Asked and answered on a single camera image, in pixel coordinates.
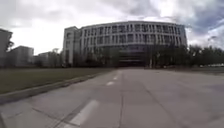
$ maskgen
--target white road marking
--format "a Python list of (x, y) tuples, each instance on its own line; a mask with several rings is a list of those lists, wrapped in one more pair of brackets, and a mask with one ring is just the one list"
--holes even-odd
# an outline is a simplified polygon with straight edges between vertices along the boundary
[[(75, 116), (70, 123), (76, 125), (82, 125), (93, 113), (93, 111), (99, 106), (99, 102), (96, 100), (90, 101), (80, 112), (77, 116)], [(64, 128), (73, 128), (71, 125), (65, 125)]]
[(111, 86), (111, 85), (113, 85), (114, 84), (114, 82), (108, 82), (107, 84), (106, 84), (106, 86)]

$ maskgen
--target asphalt road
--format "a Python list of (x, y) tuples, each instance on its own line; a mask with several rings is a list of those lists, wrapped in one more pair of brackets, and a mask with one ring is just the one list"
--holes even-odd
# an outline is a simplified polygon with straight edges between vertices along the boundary
[(224, 76), (117, 70), (0, 111), (7, 128), (224, 128)]

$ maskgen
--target sky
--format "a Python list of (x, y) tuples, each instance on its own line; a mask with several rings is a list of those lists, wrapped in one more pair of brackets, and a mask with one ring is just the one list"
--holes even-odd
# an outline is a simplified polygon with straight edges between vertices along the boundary
[(0, 28), (35, 54), (62, 48), (64, 28), (164, 21), (186, 26), (189, 44), (224, 49), (224, 0), (0, 0)]

